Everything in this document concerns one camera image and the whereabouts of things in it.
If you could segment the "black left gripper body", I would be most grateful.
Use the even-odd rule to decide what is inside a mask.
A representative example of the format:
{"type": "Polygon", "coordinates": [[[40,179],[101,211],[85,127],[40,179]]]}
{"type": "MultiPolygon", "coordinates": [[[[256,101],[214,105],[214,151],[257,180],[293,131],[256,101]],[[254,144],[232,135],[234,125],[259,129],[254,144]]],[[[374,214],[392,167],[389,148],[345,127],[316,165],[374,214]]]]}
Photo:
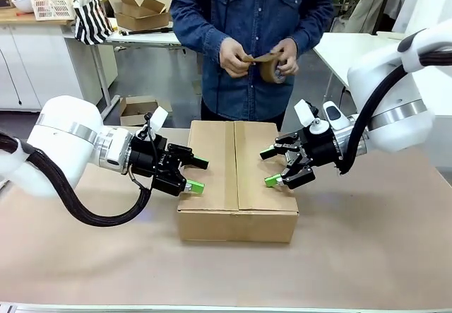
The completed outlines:
{"type": "Polygon", "coordinates": [[[177,195],[177,166],[166,151],[166,146],[167,139],[159,134],[153,142],[134,136],[131,139],[128,166],[135,175],[152,177],[153,189],[177,195]]]}

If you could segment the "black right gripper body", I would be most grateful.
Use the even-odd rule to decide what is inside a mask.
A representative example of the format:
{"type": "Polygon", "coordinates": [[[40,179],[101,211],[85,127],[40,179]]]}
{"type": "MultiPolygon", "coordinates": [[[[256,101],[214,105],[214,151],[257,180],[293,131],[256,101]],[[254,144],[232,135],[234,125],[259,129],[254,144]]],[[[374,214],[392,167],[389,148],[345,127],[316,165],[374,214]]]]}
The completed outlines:
{"type": "Polygon", "coordinates": [[[313,134],[308,128],[303,128],[298,131],[298,136],[303,155],[301,164],[320,167],[341,160],[342,153],[331,128],[322,134],[313,134]]]}

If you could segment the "large brown cardboard box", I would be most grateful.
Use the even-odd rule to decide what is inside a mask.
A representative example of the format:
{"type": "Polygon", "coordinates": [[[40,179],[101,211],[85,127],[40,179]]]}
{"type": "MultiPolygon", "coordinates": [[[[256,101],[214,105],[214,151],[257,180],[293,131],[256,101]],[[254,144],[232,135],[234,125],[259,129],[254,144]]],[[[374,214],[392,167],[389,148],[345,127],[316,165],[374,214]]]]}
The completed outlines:
{"type": "Polygon", "coordinates": [[[194,155],[208,161],[208,168],[183,169],[187,179],[205,187],[200,194],[184,193],[179,198],[182,240],[290,242],[299,217],[295,195],[286,186],[267,187],[264,182],[282,171],[285,158],[260,156],[277,136],[273,123],[191,123],[188,145],[194,155]]]}

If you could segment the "brown packing tape roll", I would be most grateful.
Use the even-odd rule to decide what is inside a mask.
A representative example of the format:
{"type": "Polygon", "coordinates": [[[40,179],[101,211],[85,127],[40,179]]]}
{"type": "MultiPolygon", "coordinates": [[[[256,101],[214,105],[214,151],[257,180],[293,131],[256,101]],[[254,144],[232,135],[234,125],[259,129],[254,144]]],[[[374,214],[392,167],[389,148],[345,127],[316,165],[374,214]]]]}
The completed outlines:
{"type": "Polygon", "coordinates": [[[261,78],[267,83],[281,84],[285,81],[286,77],[281,74],[278,65],[280,64],[280,57],[282,51],[269,52],[259,57],[253,57],[246,55],[243,58],[243,62],[251,62],[257,64],[261,78]]]}

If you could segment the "person's right forearm denim sleeve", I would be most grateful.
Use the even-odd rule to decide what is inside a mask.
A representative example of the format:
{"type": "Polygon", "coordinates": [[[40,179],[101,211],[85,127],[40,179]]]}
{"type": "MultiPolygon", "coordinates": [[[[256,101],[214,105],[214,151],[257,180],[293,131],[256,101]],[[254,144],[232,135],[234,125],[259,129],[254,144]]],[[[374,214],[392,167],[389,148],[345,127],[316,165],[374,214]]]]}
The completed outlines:
{"type": "Polygon", "coordinates": [[[220,48],[228,36],[205,19],[197,3],[172,0],[173,31],[179,42],[220,63],[220,48]]]}

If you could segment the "person's left forearm denim sleeve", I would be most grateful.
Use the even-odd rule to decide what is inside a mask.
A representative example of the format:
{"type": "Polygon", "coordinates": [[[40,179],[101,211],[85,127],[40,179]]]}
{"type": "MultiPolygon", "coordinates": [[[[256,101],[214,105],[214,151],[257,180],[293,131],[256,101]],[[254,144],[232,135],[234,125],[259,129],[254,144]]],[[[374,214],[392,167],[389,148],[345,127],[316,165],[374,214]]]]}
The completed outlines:
{"type": "Polygon", "coordinates": [[[321,4],[299,8],[299,20],[289,36],[295,42],[297,58],[317,46],[326,31],[332,14],[331,2],[324,1],[321,4]]]}

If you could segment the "small cardboard box on floor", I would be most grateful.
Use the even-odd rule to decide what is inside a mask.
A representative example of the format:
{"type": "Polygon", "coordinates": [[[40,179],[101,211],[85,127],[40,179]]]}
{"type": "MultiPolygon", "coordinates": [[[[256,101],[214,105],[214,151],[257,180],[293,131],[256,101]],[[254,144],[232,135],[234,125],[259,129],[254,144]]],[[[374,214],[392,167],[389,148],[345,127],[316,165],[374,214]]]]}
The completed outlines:
{"type": "Polygon", "coordinates": [[[139,126],[145,124],[144,115],[153,113],[159,106],[172,113],[171,104],[152,96],[133,96],[121,98],[119,103],[120,123],[122,126],[139,126]]]}

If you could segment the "open shallow cardboard box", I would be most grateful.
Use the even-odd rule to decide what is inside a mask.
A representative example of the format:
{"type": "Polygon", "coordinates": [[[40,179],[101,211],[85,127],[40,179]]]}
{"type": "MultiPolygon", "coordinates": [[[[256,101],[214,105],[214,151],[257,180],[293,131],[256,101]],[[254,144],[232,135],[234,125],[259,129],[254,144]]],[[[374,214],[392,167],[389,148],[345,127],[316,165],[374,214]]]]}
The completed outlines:
{"type": "Polygon", "coordinates": [[[130,31],[167,27],[171,0],[108,0],[119,28],[130,31]]]}

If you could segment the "person's left hand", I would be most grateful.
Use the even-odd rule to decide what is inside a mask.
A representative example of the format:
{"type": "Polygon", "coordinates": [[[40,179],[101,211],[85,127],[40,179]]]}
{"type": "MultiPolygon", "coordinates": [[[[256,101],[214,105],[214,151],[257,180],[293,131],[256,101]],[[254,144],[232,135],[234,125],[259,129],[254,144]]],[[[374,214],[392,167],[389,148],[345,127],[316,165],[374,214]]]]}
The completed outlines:
{"type": "Polygon", "coordinates": [[[283,76],[294,76],[298,72],[297,45],[292,38],[279,41],[270,52],[279,55],[278,70],[283,76]]]}

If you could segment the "person's right hand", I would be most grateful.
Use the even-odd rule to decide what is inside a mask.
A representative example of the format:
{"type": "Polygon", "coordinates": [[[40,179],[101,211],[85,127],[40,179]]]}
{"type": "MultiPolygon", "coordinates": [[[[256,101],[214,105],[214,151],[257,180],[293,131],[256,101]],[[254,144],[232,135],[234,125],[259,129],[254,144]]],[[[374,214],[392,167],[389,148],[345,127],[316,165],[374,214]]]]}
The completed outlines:
{"type": "Polygon", "coordinates": [[[220,46],[219,62],[231,78],[242,78],[248,74],[250,62],[245,62],[247,58],[243,47],[231,37],[225,38],[220,46]]]}

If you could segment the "plain white table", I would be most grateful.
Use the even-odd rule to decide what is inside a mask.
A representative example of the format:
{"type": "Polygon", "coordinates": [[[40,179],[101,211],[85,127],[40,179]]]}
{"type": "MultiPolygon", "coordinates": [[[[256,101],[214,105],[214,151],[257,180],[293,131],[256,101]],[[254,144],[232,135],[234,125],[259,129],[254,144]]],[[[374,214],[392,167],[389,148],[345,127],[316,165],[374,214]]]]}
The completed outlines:
{"type": "Polygon", "coordinates": [[[347,72],[353,63],[369,52],[402,39],[402,33],[392,32],[377,32],[377,35],[326,33],[314,48],[315,53],[331,71],[323,100],[327,101],[331,98],[331,84],[334,76],[343,86],[348,87],[347,72]]]}

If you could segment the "white table with grey legs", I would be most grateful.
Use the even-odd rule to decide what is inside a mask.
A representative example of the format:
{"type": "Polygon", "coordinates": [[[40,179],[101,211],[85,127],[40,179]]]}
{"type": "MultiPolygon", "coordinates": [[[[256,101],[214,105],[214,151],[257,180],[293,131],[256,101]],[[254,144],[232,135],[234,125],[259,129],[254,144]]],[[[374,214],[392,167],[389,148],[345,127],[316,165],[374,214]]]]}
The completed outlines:
{"type": "MultiPolygon", "coordinates": [[[[185,48],[181,45],[174,32],[170,33],[154,33],[144,35],[129,35],[123,36],[119,34],[122,28],[115,30],[102,45],[120,45],[123,47],[152,47],[152,48],[167,48],[167,49],[182,49],[185,48]]],[[[101,65],[99,45],[89,45],[90,53],[94,60],[95,68],[98,74],[101,91],[106,103],[105,108],[101,112],[103,119],[106,119],[111,111],[121,100],[119,95],[115,95],[113,98],[109,94],[109,85],[105,75],[105,70],[101,65]]]]}

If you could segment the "black rod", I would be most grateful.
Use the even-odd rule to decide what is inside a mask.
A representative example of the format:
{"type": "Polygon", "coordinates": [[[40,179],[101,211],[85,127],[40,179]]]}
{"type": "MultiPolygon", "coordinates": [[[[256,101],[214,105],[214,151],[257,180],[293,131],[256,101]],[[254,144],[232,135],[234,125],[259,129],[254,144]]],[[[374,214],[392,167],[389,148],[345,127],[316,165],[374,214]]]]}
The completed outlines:
{"type": "Polygon", "coordinates": [[[151,29],[151,30],[120,30],[119,34],[123,36],[129,36],[129,35],[144,35],[144,34],[154,34],[154,33],[170,33],[173,31],[172,27],[163,27],[158,29],[151,29]]]}

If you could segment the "person in denim shirt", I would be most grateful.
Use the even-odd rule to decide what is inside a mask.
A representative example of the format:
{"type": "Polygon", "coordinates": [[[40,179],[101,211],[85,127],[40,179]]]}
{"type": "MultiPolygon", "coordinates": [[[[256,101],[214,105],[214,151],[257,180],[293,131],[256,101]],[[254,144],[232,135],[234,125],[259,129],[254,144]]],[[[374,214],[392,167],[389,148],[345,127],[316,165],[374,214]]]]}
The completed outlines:
{"type": "MultiPolygon", "coordinates": [[[[180,0],[197,3],[207,21],[238,41],[247,55],[269,53],[289,38],[301,6],[332,0],[180,0]]],[[[267,83],[257,64],[248,74],[231,78],[204,54],[201,78],[201,119],[204,121],[270,122],[282,126],[294,88],[294,76],[281,84],[267,83]]]]}

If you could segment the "person in beige clothes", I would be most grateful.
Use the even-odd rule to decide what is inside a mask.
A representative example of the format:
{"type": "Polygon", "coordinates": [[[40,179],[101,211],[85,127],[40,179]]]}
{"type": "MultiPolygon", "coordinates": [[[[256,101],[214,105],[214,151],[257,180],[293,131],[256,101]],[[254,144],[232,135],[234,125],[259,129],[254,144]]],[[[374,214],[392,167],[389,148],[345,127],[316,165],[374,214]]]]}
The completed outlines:
{"type": "Polygon", "coordinates": [[[359,0],[343,30],[344,33],[372,34],[384,0],[359,0]]]}

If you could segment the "black white striped bag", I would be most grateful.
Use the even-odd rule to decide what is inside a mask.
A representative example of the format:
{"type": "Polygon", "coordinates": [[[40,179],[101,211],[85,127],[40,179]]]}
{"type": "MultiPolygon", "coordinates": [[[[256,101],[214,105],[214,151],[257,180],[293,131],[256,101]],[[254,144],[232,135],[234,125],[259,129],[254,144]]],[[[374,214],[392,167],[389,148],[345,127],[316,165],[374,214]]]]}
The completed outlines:
{"type": "Polygon", "coordinates": [[[113,33],[100,0],[74,0],[74,37],[85,45],[101,45],[113,33]]]}

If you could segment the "white cabinet with wooden top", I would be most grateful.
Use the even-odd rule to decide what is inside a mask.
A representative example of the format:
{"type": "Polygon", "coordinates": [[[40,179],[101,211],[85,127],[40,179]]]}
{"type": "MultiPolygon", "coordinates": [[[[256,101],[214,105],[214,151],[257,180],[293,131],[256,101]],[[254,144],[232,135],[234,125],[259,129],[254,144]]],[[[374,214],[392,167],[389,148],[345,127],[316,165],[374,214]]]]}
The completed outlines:
{"type": "Polygon", "coordinates": [[[60,95],[97,104],[103,94],[91,49],[68,21],[0,10],[0,111],[39,111],[60,95]]]}

